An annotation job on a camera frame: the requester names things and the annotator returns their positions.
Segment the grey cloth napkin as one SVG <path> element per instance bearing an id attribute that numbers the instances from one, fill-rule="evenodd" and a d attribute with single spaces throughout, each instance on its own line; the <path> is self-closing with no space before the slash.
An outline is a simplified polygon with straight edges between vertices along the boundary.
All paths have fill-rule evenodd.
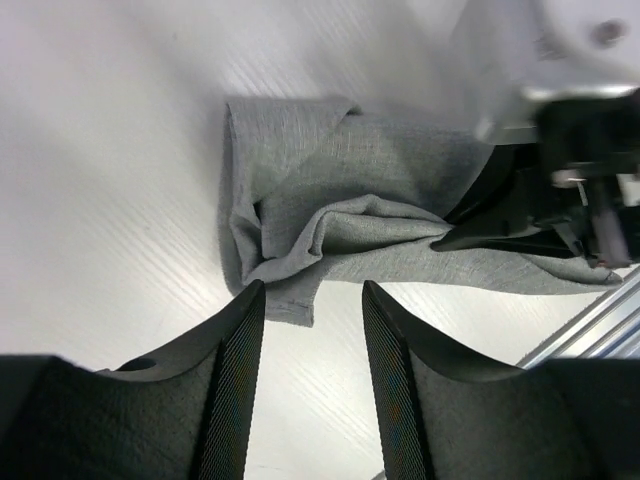
<path id="1" fill-rule="evenodd" d="M 325 280 L 525 295 L 619 285 L 581 259 L 431 249 L 490 154 L 461 129 L 365 113 L 346 99 L 228 100 L 218 219 L 229 290 L 260 280 L 271 320 L 309 327 Z"/>

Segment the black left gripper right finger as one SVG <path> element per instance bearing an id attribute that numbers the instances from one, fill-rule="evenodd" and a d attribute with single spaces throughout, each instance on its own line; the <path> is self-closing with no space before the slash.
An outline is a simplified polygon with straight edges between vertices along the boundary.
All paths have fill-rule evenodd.
<path id="1" fill-rule="evenodd" d="M 586 447 L 548 376 L 461 344 L 373 281 L 362 308 L 387 478 L 589 478 Z"/>

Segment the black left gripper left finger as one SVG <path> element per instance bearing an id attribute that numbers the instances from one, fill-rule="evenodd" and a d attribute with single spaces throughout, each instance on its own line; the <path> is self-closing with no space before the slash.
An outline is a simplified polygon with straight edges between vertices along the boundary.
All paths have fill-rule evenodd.
<path id="1" fill-rule="evenodd" d="M 54 361 L 44 380 L 47 479 L 240 479 L 265 287 L 115 371 Z"/>

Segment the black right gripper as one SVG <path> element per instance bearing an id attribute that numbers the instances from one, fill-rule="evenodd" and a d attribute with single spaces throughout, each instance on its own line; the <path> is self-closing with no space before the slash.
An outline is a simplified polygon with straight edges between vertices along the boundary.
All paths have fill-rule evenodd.
<path id="1" fill-rule="evenodd" d="M 532 116 L 536 144 L 499 145 L 461 201 L 445 217 L 455 226 L 436 252 L 489 249 L 543 257 L 636 260 L 639 207 L 625 200 L 622 177 L 639 175 L 639 92 L 550 95 Z M 540 226 L 468 221 L 501 200 L 517 170 L 540 161 L 556 189 Z"/>

